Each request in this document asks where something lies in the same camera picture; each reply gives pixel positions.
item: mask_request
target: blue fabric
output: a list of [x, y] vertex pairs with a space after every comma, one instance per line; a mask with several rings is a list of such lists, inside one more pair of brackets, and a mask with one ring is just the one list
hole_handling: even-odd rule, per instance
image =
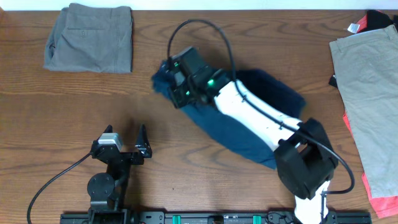
[[[175, 85], [175, 80], [163, 65], [152, 76], [152, 81], [154, 90], [170, 100], [167, 89]], [[265, 71], [242, 70], [237, 71], [236, 76], [248, 90], [275, 109], [295, 118], [300, 116], [302, 108], [305, 106], [304, 99]], [[271, 169], [276, 168], [274, 153], [270, 147], [239, 121], [224, 115], [210, 105], [201, 103], [189, 104], [181, 110], [224, 147], [246, 159]]]

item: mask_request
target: green clip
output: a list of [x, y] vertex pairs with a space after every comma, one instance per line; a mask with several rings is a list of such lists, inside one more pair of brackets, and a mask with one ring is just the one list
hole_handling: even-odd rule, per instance
[[181, 224], [181, 216], [173, 215], [173, 224]]
[[253, 215], [253, 224], [261, 224], [261, 216]]

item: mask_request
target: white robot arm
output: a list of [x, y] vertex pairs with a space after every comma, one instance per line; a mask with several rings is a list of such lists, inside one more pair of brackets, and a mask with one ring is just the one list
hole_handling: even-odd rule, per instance
[[[241, 81], [237, 80], [237, 84], [241, 92], [246, 95], [247, 99], [254, 103], [261, 110], [265, 111], [279, 121], [289, 125], [290, 127], [299, 129], [298, 124], [301, 123], [301, 120], [287, 116], [286, 114], [277, 111], [275, 108], [263, 102], [261, 99], [253, 95], [242, 84]], [[220, 94], [214, 97], [214, 102], [220, 112], [233, 117], [245, 125], [245, 127], [257, 134], [271, 148], [272, 151], [275, 151], [279, 147], [279, 141], [281, 139], [287, 140], [293, 135], [292, 131], [280, 127], [277, 123], [260, 114], [252, 106], [250, 106], [247, 101], [243, 100], [241, 95], [237, 92], [233, 82], [229, 82], [220, 90]], [[329, 183], [330, 181], [323, 183], [316, 191], [314, 198], [311, 200], [307, 198], [301, 199], [295, 196], [295, 216], [303, 224], [319, 224], [321, 222], [321, 193], [327, 190]], [[323, 206], [323, 214], [324, 217], [326, 217], [328, 214], [326, 200], [324, 201]]]

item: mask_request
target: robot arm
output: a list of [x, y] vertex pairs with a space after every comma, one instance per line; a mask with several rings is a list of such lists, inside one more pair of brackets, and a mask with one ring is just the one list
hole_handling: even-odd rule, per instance
[[[242, 98], [228, 72], [211, 68], [193, 47], [174, 56], [172, 64], [174, 67], [171, 72], [177, 86], [170, 90], [170, 95], [175, 107], [185, 106], [192, 101], [214, 104], [220, 112], [236, 119], [259, 136], [274, 151], [279, 178], [295, 195], [296, 217], [306, 224], [320, 223], [322, 205], [324, 216], [328, 213], [326, 203], [322, 203], [321, 193], [327, 189], [333, 177], [333, 171], [338, 165], [337, 159], [316, 144], [307, 142], [292, 130], [264, 116], [249, 105], [247, 100], [278, 122], [305, 133], [331, 149], [322, 125], [314, 119], [303, 123], [283, 114], [236, 80], [246, 97]], [[298, 152], [297, 148], [301, 145], [305, 149]]]

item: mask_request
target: black mount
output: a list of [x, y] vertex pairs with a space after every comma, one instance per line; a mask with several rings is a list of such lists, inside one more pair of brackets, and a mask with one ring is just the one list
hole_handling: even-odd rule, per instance
[[[60, 224], [125, 224], [123, 215], [108, 214], [105, 219], [95, 218], [90, 222], [89, 214], [61, 215]], [[141, 212], [127, 223], [141, 224], [301, 224], [293, 212], [271, 211], [267, 213], [164, 213]], [[329, 211], [324, 224], [371, 224], [368, 212], [339, 213]]]
[[[323, 126], [317, 120], [310, 118], [299, 126], [299, 132], [305, 133], [333, 150]], [[298, 144], [307, 146], [299, 152]], [[279, 179], [292, 194], [301, 199], [312, 199], [317, 189], [325, 181], [333, 178], [334, 170], [338, 165], [338, 160], [328, 151], [307, 142], [297, 133], [286, 141], [280, 140], [274, 155]]]
[[152, 157], [145, 126], [141, 125], [139, 130], [137, 152], [121, 152], [122, 145], [119, 134], [113, 133], [111, 125], [93, 141], [90, 151], [93, 159], [108, 166], [105, 173], [95, 174], [88, 182], [87, 192], [91, 197], [91, 207], [88, 210], [87, 223], [131, 223], [130, 212], [122, 209], [130, 168], [132, 165], [143, 165], [145, 158]]

